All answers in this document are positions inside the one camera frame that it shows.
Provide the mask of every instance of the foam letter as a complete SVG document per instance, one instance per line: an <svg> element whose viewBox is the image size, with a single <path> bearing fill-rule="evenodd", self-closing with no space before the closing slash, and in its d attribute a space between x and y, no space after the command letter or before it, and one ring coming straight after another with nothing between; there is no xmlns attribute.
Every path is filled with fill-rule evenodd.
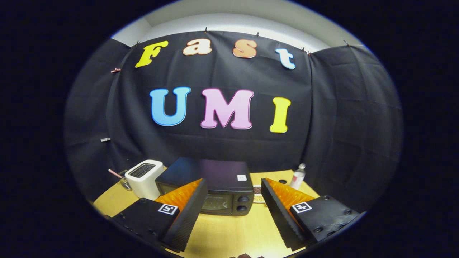
<svg viewBox="0 0 459 258"><path fill-rule="evenodd" d="M177 87L173 93L177 96L177 109L175 115L168 116L164 113L164 97L168 94L167 89L150 91L151 116L153 121L162 126L174 126L183 121L186 115L186 95L191 91L189 87Z"/></svg>
<svg viewBox="0 0 459 258"><path fill-rule="evenodd" d="M229 104L226 104L225 98L219 89L205 89L202 94L206 97L206 111L204 121L201 122L203 128L217 127L217 121L214 119L214 113L217 115L222 127L226 127L234 114L234 121L231 127L234 129L250 129L250 99L253 97L251 90L238 90Z"/></svg>
<svg viewBox="0 0 459 258"><path fill-rule="evenodd" d="M287 120L287 108L290 106L290 100L281 97L275 97L273 99L274 105L276 105L276 111L274 112L274 122L270 126L269 130L272 133L285 133L287 126L285 121Z"/></svg>
<svg viewBox="0 0 459 258"><path fill-rule="evenodd" d="M161 50L161 47L166 47L168 44L168 41L163 41L144 47L144 52L140 57L140 61L135 65L135 68L150 64L150 57L156 57Z"/></svg>
<svg viewBox="0 0 459 258"><path fill-rule="evenodd" d="M288 69L295 69L295 64L290 62L290 58L293 58L293 55L288 52L285 48L278 48L276 49L276 53L279 53L280 56L280 63L288 68Z"/></svg>
<svg viewBox="0 0 459 258"><path fill-rule="evenodd" d="M234 43L233 55L242 58L252 58L257 54L257 43L253 40L240 39Z"/></svg>
<svg viewBox="0 0 459 258"><path fill-rule="evenodd" d="M207 55L212 51L210 48L210 40L208 39L195 39L188 43L188 46L183 49L185 56L192 56L195 54Z"/></svg>

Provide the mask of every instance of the ceiling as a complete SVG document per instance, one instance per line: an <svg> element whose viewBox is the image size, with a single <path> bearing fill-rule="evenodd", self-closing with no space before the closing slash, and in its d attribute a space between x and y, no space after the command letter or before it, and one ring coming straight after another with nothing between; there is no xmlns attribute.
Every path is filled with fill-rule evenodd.
<svg viewBox="0 0 459 258"><path fill-rule="evenodd" d="M327 45L363 45L357 38L320 14L286 0L181 0L143 17L150 26L189 16L211 13L244 14L279 22L301 30Z"/></svg>

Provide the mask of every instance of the white toaster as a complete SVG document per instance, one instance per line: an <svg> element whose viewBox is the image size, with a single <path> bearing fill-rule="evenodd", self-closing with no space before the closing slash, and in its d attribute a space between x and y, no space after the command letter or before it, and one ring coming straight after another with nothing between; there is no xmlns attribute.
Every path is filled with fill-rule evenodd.
<svg viewBox="0 0 459 258"><path fill-rule="evenodd" d="M124 176L138 198L154 201L160 196L155 179L163 172L161 161L148 159L131 168Z"/></svg>

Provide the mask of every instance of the letter u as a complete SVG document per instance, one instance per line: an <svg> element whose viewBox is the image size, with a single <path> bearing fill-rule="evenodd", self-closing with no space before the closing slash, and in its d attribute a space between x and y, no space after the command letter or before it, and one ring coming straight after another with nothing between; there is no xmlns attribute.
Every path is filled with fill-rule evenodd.
<svg viewBox="0 0 459 258"><path fill-rule="evenodd" d="M177 87L173 93L177 96L177 109L173 116L164 113L164 97L168 94L167 89L156 89L150 92L151 116L155 123L162 126L174 126L183 121L186 115L186 96L191 92L190 87Z"/></svg>

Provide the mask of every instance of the blue letter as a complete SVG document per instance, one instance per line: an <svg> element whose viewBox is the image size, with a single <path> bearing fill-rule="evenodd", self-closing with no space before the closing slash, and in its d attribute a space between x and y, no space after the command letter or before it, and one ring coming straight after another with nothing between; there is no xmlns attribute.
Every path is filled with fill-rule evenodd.
<svg viewBox="0 0 459 258"><path fill-rule="evenodd" d="M283 66L288 69L295 69L295 64L290 62L290 58L293 58L293 55L288 52L285 48L276 49L276 53L279 53L280 62Z"/></svg>
<svg viewBox="0 0 459 258"><path fill-rule="evenodd" d="M150 92L151 116L153 121L162 126L174 126L183 121L186 115L186 95L191 91L189 87L178 87L173 90L177 96L177 109L175 115L168 116L164 113L164 97L168 94L167 89L157 89Z"/></svg>

